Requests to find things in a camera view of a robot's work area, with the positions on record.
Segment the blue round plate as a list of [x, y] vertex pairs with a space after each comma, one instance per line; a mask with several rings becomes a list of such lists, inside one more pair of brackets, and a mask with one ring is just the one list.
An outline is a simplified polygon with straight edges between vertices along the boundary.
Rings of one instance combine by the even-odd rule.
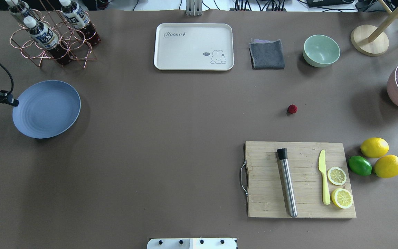
[[36, 139], [55, 137], [68, 130], [82, 107], [76, 89], [59, 80], [32, 85], [18, 101], [12, 112], [13, 123], [19, 132]]

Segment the red strawberry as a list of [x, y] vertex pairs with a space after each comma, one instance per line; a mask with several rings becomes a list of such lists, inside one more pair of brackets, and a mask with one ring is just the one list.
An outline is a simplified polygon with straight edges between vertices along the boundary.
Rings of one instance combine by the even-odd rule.
[[288, 114], [295, 114], [295, 113], [297, 113], [297, 111], [298, 111], [298, 107], [294, 104], [289, 105], [287, 108]]

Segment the front tea bottle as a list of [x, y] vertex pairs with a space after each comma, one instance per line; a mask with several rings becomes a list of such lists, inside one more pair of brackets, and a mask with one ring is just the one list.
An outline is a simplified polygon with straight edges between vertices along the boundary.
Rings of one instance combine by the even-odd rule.
[[68, 53], [68, 46], [47, 24], [36, 21], [31, 16], [24, 19], [24, 24], [30, 37], [45, 49], [55, 61], [61, 65], [66, 65], [72, 61]]

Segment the tea bottle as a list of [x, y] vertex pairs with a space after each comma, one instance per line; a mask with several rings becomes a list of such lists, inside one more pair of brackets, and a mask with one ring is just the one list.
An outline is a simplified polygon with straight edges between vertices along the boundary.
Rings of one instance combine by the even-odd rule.
[[82, 41], [88, 42], [92, 47], [97, 45], [101, 41], [101, 38], [79, 3], [72, 0], [60, 0], [60, 4], [65, 19], [76, 30], [74, 33]]
[[39, 21], [38, 16], [35, 12], [30, 8], [28, 3], [22, 0], [5, 0], [5, 2], [9, 5], [8, 10], [11, 15], [17, 20], [19, 25], [25, 26], [24, 19], [27, 16], [31, 16], [36, 21]]
[[61, 65], [66, 65], [72, 61], [68, 53], [68, 46], [47, 24], [36, 21], [31, 16], [24, 19], [24, 24], [30, 37], [45, 49], [55, 61]]

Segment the upper whole lemon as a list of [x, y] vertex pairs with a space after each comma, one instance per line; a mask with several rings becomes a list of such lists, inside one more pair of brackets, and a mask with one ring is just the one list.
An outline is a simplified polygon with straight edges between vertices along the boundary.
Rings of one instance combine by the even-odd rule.
[[366, 139], [361, 145], [362, 154], [369, 158], [380, 158], [385, 156], [389, 151], [389, 144], [386, 140], [379, 137]]

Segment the lower whole lemon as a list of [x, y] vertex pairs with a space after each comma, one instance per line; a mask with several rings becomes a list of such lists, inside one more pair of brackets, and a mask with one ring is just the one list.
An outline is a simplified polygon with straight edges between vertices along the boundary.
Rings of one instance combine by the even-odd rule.
[[381, 178], [391, 178], [398, 175], [398, 156], [386, 155], [379, 158], [374, 165], [374, 173]]

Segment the green lime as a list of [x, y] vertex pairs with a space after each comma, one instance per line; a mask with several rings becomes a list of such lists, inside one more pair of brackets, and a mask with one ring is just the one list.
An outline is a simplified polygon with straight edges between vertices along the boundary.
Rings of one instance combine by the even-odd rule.
[[361, 156], [351, 156], [348, 159], [348, 167], [354, 173], [360, 176], [368, 176], [371, 175], [372, 165], [371, 163]]

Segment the lemon half slice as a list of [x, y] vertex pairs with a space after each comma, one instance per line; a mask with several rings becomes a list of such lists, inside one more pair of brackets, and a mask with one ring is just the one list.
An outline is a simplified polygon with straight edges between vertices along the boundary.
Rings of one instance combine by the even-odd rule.
[[339, 167], [332, 167], [327, 171], [327, 179], [336, 186], [341, 186], [346, 183], [346, 172]]
[[344, 188], [337, 188], [331, 193], [331, 200], [338, 208], [347, 209], [353, 205], [351, 192]]

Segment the lower lemon half slice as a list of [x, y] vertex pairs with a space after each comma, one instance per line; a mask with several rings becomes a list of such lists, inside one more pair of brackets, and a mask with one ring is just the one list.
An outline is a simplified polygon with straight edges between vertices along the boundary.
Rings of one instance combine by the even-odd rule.
[[337, 188], [331, 193], [331, 200], [338, 208], [347, 209], [353, 205], [351, 192], [344, 188]]

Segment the yellow plastic knife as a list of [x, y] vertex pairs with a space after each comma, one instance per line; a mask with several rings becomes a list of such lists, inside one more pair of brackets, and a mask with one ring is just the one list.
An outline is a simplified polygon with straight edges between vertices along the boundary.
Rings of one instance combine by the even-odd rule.
[[322, 202], [325, 205], [330, 205], [330, 191], [328, 188], [328, 180], [327, 180], [327, 170], [326, 170], [326, 162], [325, 162], [325, 150], [321, 150], [319, 154], [318, 160], [318, 169], [322, 174]]

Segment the steel muddler black tip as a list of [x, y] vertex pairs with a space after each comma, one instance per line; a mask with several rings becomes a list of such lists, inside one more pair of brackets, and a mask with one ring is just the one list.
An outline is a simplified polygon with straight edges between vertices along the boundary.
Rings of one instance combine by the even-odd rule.
[[288, 162], [287, 148], [277, 149], [277, 155], [279, 159], [279, 164], [282, 167], [282, 177], [285, 186], [286, 202], [288, 206], [289, 215], [292, 218], [298, 216], [297, 205], [294, 197], [294, 189], [292, 185], [292, 175], [290, 172], [290, 166]]

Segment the cream rabbit tray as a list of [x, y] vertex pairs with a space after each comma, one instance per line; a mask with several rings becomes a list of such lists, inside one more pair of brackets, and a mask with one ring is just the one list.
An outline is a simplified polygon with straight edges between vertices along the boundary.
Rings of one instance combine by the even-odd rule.
[[233, 30], [223, 23], [162, 23], [154, 66], [169, 71], [227, 71], [234, 66]]

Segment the wooden cutting board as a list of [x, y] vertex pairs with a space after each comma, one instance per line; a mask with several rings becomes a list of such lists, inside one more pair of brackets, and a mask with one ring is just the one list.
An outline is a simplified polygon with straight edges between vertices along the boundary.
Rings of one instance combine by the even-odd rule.
[[247, 208], [251, 218], [290, 218], [282, 167], [277, 150], [287, 149], [299, 219], [352, 219], [355, 207], [341, 209], [322, 201], [319, 154], [325, 150], [326, 168], [348, 172], [342, 143], [246, 141]]

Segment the grey metal bracket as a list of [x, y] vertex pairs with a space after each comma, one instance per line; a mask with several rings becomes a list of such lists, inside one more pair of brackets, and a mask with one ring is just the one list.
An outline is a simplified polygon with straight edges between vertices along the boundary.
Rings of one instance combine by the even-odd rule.
[[201, 16], [202, 15], [202, 0], [185, 0], [186, 15], [187, 16]]

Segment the white mount plate with screws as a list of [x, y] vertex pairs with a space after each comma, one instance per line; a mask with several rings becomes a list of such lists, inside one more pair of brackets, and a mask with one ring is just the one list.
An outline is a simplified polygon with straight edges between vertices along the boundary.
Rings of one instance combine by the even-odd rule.
[[147, 249], [237, 249], [236, 238], [154, 238]]

